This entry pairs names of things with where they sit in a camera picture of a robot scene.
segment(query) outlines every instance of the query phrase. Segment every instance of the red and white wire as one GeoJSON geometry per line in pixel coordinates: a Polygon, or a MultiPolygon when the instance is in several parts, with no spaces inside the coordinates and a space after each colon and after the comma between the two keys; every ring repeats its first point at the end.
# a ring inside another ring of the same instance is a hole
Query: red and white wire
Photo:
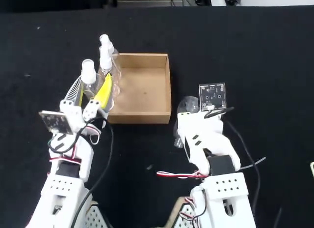
{"type": "Polygon", "coordinates": [[[65,157],[58,157],[58,158],[50,158],[49,162],[54,162],[54,161],[66,161],[66,162],[70,162],[70,163],[75,163],[75,164],[81,164],[81,160],[80,159],[71,159],[71,158],[65,158],[65,157]]]}
{"type": "Polygon", "coordinates": [[[206,177],[208,177],[208,175],[200,174],[199,171],[196,171],[196,172],[194,172],[192,174],[186,174],[186,173],[175,174],[175,173],[170,173],[170,172],[166,172],[166,171],[157,171],[156,174],[159,175],[159,176],[163,176],[163,177],[176,177],[176,178],[179,178],[179,179],[206,178],[206,177]]]}

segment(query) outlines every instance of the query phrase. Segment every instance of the white plastic part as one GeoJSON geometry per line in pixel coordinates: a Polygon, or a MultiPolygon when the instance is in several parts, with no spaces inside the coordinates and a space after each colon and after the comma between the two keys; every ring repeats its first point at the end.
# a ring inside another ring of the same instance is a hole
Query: white plastic part
{"type": "MultiPolygon", "coordinates": [[[[60,149],[60,151],[66,150],[71,146],[71,144],[74,142],[75,135],[66,135],[66,137],[61,138],[63,134],[57,134],[55,138],[51,141],[51,146],[53,148],[56,148],[61,143],[64,144],[60,149]]],[[[51,160],[52,166],[50,174],[55,174],[59,168],[59,165],[62,161],[64,161],[62,158],[58,159],[60,157],[60,154],[54,153],[51,150],[49,150],[50,157],[53,159],[51,160]]],[[[92,160],[94,156],[94,151],[91,145],[82,137],[80,136],[78,138],[78,141],[71,150],[63,154],[64,156],[67,156],[69,159],[81,159],[80,163],[80,169],[79,169],[79,177],[83,182],[86,182],[89,178],[90,169],[92,166],[92,160]]]]}
{"type": "Polygon", "coordinates": [[[85,216],[84,228],[109,228],[97,206],[91,206],[85,216]]]}
{"type": "Polygon", "coordinates": [[[76,102],[78,96],[80,95],[80,82],[81,77],[79,76],[68,90],[68,93],[64,98],[65,100],[72,101],[73,103],[76,102]]]}
{"type": "Polygon", "coordinates": [[[189,162],[195,164],[201,174],[208,175],[209,162],[203,151],[207,148],[217,156],[229,155],[238,171],[241,167],[240,159],[230,140],[222,134],[221,115],[204,119],[206,113],[199,111],[194,114],[178,114],[178,134],[184,144],[185,140],[188,143],[188,147],[184,145],[184,148],[189,162]]]}
{"type": "MultiPolygon", "coordinates": [[[[79,178],[50,174],[27,228],[69,228],[83,198],[88,193],[79,178]]],[[[75,228],[81,228],[92,196],[78,215],[75,228]]]]}
{"type": "Polygon", "coordinates": [[[82,62],[81,81],[89,85],[96,81],[96,70],[93,60],[85,59],[82,62]]]}
{"type": "Polygon", "coordinates": [[[103,35],[101,35],[101,36],[99,37],[99,40],[100,40],[102,46],[103,46],[103,47],[107,47],[107,50],[108,50],[109,54],[112,55],[113,52],[114,52],[114,47],[113,47],[112,42],[111,42],[110,39],[109,39],[109,36],[106,35],[106,34],[103,34],[103,35]]]}
{"type": "Polygon", "coordinates": [[[203,189],[207,205],[205,213],[198,218],[201,227],[256,228],[243,173],[209,176],[200,186],[193,188],[190,196],[193,197],[196,214],[205,209],[203,189]]]}
{"type": "Polygon", "coordinates": [[[60,111],[65,113],[71,130],[73,133],[76,133],[85,126],[85,122],[82,116],[82,108],[80,106],[74,106],[71,100],[61,100],[60,111]]]}
{"type": "Polygon", "coordinates": [[[312,170],[312,173],[313,173],[313,176],[314,176],[314,162],[312,162],[310,166],[311,166],[311,170],[312,170]]]}
{"type": "Polygon", "coordinates": [[[106,113],[102,109],[100,102],[95,101],[95,100],[90,100],[83,111],[83,119],[85,121],[89,121],[90,119],[97,116],[97,112],[99,112],[104,118],[107,119],[108,113],[106,113]]]}

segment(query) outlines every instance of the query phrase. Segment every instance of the open cardboard box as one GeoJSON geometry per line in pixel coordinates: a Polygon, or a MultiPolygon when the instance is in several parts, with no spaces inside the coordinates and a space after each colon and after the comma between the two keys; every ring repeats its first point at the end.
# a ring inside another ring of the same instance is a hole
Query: open cardboard box
{"type": "Polygon", "coordinates": [[[167,54],[120,54],[121,93],[114,100],[110,123],[168,123],[171,114],[167,54]]]}

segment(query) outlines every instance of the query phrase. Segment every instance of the black fabric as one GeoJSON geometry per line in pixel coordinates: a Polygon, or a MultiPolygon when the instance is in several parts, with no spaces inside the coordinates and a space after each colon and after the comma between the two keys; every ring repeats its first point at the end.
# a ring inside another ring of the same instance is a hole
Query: black fabric
{"type": "MultiPolygon", "coordinates": [[[[121,52],[168,53],[173,114],[168,125],[114,125],[109,174],[94,193],[117,228],[164,225],[179,196],[200,181],[159,178],[157,170],[191,172],[173,147],[176,106],[198,84],[225,82],[227,118],[259,164],[256,222],[271,227],[313,224],[314,7],[213,7],[86,10],[0,15],[0,223],[24,227],[50,169],[50,134],[40,110],[58,110],[85,58],[98,59],[98,37],[121,52]]],[[[226,129],[242,165],[237,137],[226,129]]],[[[108,136],[95,147],[87,187],[107,162],[108,136]]],[[[250,195],[254,170],[245,172],[250,195]]]]}

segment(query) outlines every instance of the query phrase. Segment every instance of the perforated metal base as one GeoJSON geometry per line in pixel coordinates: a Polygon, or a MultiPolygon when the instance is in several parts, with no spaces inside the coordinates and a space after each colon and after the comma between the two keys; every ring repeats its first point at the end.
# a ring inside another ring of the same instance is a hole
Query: perforated metal base
{"type": "Polygon", "coordinates": [[[85,216],[84,228],[110,228],[103,219],[103,216],[97,206],[91,206],[85,216]]]}
{"type": "MultiPolygon", "coordinates": [[[[195,212],[193,211],[191,205],[188,203],[183,204],[180,212],[184,212],[185,214],[190,215],[191,217],[195,216],[195,212]]],[[[194,226],[197,227],[196,219],[194,220],[194,226]]],[[[172,227],[173,228],[193,228],[193,225],[192,225],[192,222],[187,221],[183,219],[182,217],[180,217],[178,213],[177,218],[172,227]]]]}

